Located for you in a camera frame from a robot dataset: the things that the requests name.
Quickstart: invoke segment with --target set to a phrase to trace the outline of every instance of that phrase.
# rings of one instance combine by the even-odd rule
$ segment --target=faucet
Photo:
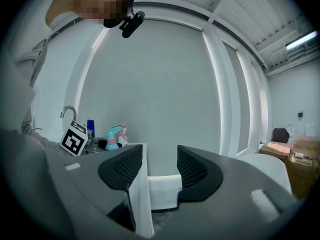
[[[67,110],[72,110],[72,111],[73,111],[73,120],[74,120],[74,121],[77,121],[77,112],[76,112],[76,109],[75,109],[73,106],[65,106],[65,107],[61,110],[60,117],[61,117],[61,118],[64,118],[65,112],[66,112]]]

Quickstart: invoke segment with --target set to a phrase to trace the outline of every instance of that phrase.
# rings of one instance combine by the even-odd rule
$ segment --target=person
[[[31,126],[30,104],[35,95],[32,88],[46,59],[52,34],[50,26],[64,13],[112,22],[124,17],[128,10],[128,0],[29,0],[17,15],[1,47],[0,101],[1,116],[5,120],[0,123],[0,128],[32,136],[44,149],[55,150],[61,157],[71,156],[58,143],[42,137]]]

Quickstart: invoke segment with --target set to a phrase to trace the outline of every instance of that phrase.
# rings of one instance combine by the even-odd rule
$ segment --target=neck
[[[45,16],[45,23],[50,27],[52,21],[64,13],[75,11],[75,0],[53,0]]]

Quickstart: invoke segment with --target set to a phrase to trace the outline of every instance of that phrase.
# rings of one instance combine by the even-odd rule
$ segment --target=textured black pad
[[[182,179],[182,191],[178,194],[178,202],[204,201],[221,185],[222,170],[216,163],[182,145],[178,145],[177,152],[176,167]]]
[[[100,178],[114,190],[128,191],[141,166],[143,145],[136,145],[100,164]]]

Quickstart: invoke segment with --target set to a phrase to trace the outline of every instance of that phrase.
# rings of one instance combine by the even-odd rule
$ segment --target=ceiling
[[[267,71],[288,59],[285,45],[313,30],[294,0],[135,0],[185,7],[206,15],[208,23],[232,26],[252,51],[266,62]]]

